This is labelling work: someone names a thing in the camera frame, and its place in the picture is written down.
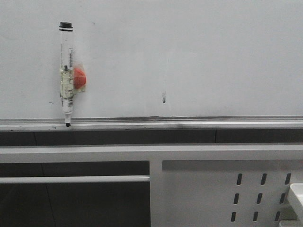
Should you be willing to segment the red round magnet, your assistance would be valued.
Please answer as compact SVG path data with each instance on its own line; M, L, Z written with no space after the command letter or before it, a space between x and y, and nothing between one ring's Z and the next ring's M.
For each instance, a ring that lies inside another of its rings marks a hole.
M73 85L76 93L86 91L87 76L82 62L77 61L73 67Z

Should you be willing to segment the white metal pegboard stand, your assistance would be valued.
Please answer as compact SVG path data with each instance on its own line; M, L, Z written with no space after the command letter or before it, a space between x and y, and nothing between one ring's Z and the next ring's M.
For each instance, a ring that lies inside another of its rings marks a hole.
M0 150L3 227L277 227L301 144Z

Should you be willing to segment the white whiteboard marker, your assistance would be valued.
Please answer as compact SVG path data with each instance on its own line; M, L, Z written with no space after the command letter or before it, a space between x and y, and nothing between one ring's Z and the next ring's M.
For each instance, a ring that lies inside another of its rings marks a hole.
M60 22L59 25L60 45L60 97L64 122L67 127L71 126L71 115L73 112L74 97L74 34L70 22Z

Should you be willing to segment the white upper plastic tray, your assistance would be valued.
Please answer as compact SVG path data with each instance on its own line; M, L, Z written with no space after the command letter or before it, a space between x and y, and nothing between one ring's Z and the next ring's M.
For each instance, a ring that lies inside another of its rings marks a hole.
M290 185L288 192L287 200L294 212L297 215L297 218L303 222L303 184L302 183L293 183Z

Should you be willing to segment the white whiteboard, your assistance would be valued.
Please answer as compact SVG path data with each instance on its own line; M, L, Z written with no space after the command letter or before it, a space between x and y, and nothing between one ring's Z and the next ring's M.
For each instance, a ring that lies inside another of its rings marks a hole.
M303 126L300 0L3 0L1 131L66 130L62 21L87 76L72 130Z

